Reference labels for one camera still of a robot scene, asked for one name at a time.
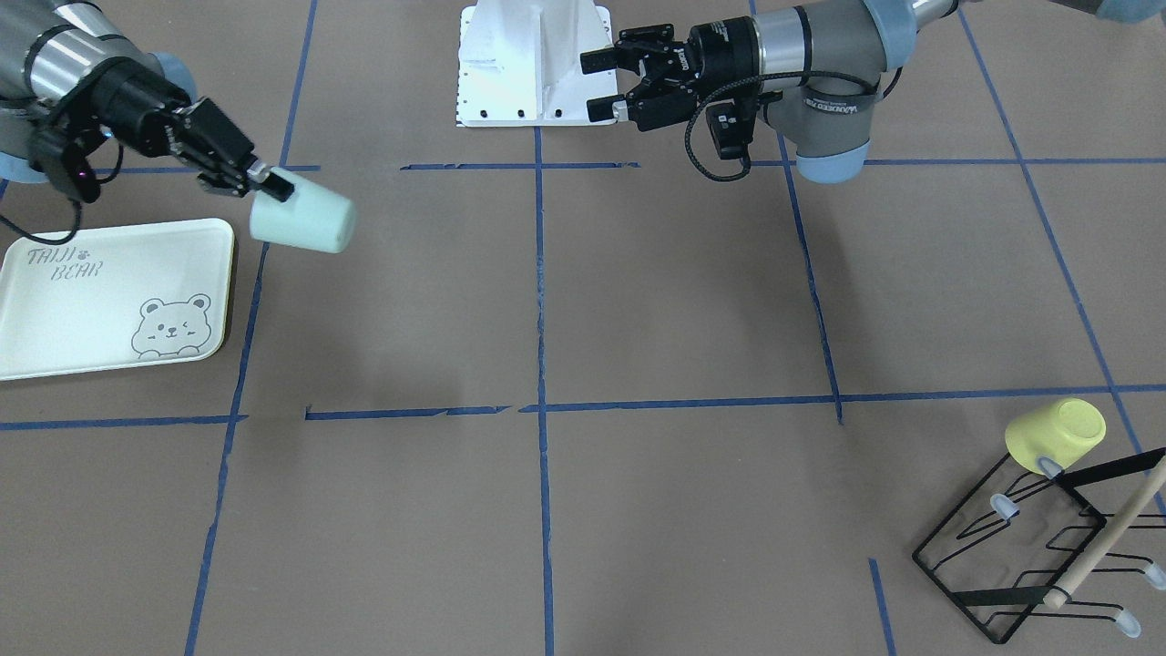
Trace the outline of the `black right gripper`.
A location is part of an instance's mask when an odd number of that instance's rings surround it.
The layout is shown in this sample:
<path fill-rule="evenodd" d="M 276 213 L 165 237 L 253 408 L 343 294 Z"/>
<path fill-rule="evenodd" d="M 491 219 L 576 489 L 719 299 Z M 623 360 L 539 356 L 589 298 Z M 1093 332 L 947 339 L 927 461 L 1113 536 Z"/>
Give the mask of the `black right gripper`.
<path fill-rule="evenodd" d="M 199 171 L 199 186 L 226 198 L 262 192 L 287 202 L 295 184 L 266 162 L 254 142 L 209 98 L 192 100 L 143 64 L 122 59 L 97 78 L 91 103 L 100 124 L 147 158 L 171 155 Z"/>

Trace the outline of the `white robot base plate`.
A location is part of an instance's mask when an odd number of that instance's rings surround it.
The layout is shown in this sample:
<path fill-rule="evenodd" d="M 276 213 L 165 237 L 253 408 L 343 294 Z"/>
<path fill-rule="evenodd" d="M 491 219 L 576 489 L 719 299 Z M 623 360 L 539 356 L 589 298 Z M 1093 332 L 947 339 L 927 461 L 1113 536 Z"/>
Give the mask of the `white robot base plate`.
<path fill-rule="evenodd" d="M 580 55 L 613 43 L 604 5 L 478 1 L 458 24 L 461 128 L 588 126 L 586 103 L 618 92 L 614 72 L 580 69 Z"/>

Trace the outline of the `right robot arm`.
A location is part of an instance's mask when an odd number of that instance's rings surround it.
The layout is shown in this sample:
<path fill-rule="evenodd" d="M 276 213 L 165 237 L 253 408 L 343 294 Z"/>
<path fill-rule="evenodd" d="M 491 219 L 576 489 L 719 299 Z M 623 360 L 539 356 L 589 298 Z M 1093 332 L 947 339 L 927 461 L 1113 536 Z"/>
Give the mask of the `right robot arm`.
<path fill-rule="evenodd" d="M 115 137 L 143 157 L 195 168 L 211 192 L 285 202 L 295 191 L 197 96 L 187 64 L 138 49 L 92 1 L 5 1 L 1 91 L 3 179 L 47 182 L 68 199 L 94 202 L 103 182 L 87 158 Z"/>

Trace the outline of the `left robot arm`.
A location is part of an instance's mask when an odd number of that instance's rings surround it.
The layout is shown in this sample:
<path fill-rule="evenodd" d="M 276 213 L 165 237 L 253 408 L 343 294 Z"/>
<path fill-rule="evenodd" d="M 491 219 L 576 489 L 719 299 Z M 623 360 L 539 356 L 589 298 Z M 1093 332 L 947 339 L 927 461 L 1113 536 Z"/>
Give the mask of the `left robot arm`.
<path fill-rule="evenodd" d="M 698 120 L 718 158 L 740 179 L 763 121 L 795 146 L 805 179 L 852 179 L 868 158 L 874 105 L 915 52 L 916 37 L 958 9 L 957 1 L 816 1 L 696 24 L 676 40 L 673 24 L 625 29 L 607 48 L 580 54 L 583 75 L 616 69 L 639 76 L 624 93 L 592 98 L 588 120 L 630 121 L 640 131 Z"/>

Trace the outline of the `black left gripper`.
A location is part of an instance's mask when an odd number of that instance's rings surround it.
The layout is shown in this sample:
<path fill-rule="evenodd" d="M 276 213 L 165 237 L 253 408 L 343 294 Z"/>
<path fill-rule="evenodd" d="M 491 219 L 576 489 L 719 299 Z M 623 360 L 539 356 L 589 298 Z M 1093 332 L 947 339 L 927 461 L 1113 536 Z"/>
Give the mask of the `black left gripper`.
<path fill-rule="evenodd" d="M 589 99 L 590 124 L 634 124 L 640 131 L 686 124 L 712 91 L 761 72 L 753 17 L 693 26 L 684 41 L 674 36 L 674 24 L 638 26 L 619 31 L 618 48 L 580 54 L 583 75 L 639 75 L 626 93 Z"/>

